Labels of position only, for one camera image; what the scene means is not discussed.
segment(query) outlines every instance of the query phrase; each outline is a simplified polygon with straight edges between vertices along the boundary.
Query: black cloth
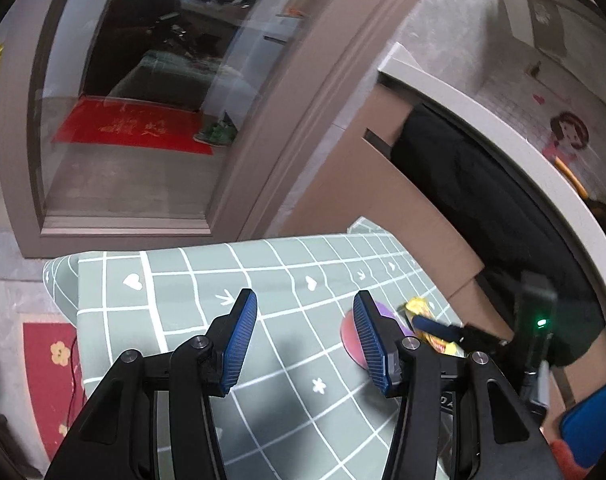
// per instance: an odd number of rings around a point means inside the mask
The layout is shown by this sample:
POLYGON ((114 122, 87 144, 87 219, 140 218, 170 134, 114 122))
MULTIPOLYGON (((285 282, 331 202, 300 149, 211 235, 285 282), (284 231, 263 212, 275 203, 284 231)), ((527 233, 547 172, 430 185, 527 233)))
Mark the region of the black cloth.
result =
POLYGON ((425 105, 410 113, 390 160, 478 254, 486 268, 477 281, 512 328, 522 271, 552 282, 559 302, 550 364, 566 366, 590 348, 605 322, 586 274, 550 221, 557 212, 544 212, 487 148, 425 105))

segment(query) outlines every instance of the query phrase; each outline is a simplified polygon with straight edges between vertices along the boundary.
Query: white curved edge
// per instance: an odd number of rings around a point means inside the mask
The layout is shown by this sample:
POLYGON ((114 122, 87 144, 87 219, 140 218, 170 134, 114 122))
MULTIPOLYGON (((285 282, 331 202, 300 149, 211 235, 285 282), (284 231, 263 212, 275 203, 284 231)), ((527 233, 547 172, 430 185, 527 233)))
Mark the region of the white curved edge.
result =
POLYGON ((547 197, 565 219, 600 274, 606 291, 606 237, 570 183, 519 133, 492 112, 440 79, 404 62, 405 48, 396 43, 379 72, 447 108, 505 153, 547 197))

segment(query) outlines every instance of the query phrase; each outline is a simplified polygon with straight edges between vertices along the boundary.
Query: silver bolt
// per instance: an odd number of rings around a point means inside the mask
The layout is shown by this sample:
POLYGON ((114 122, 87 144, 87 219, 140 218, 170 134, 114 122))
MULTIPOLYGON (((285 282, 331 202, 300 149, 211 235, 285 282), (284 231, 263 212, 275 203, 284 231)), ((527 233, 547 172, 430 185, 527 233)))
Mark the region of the silver bolt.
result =
POLYGON ((204 335, 197 335, 196 337, 192 338, 192 342, 190 344, 192 345, 192 348, 200 350, 209 345, 209 339, 204 335))
POLYGON ((421 346, 421 342, 416 337, 404 337, 403 341, 401 341, 401 345, 408 350, 416 350, 421 346))
POLYGON ((472 352, 472 361, 478 365, 487 365, 490 358, 485 352, 472 352))
POLYGON ((132 361, 136 361, 137 357, 138 352, 136 350, 126 350, 120 355, 120 358, 124 363, 131 363, 132 361))

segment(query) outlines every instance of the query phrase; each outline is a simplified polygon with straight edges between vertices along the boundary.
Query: yellow flower print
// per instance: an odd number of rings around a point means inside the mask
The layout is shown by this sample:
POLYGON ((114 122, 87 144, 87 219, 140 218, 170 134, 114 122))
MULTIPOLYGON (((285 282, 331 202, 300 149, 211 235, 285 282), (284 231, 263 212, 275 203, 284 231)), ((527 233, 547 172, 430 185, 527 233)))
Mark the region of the yellow flower print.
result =
POLYGON ((71 352, 65 343, 57 341, 49 349, 52 351, 52 362, 55 365, 67 366, 69 364, 71 352))

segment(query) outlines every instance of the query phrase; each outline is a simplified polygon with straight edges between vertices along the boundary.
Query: pink round object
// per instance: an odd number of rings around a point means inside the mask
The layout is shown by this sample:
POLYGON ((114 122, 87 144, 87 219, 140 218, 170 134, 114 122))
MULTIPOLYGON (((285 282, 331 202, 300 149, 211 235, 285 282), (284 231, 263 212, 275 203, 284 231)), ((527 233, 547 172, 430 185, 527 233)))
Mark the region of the pink round object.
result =
MULTIPOLYGON (((384 304, 379 303, 378 301, 376 301, 376 304, 382 316, 394 317, 394 314, 392 314, 384 304)), ((399 326, 401 327, 404 335, 414 335, 414 333, 408 329, 408 327, 402 324, 399 324, 399 326)), ((352 310, 345 314, 345 318, 343 318, 343 321, 341 322, 341 341, 343 342, 345 350, 348 352, 348 355, 353 359, 353 361, 361 368, 367 370, 368 364, 365 361, 363 349, 361 348, 361 341, 359 341, 359 335, 356 332, 356 325, 354 324, 354 314, 352 310)))

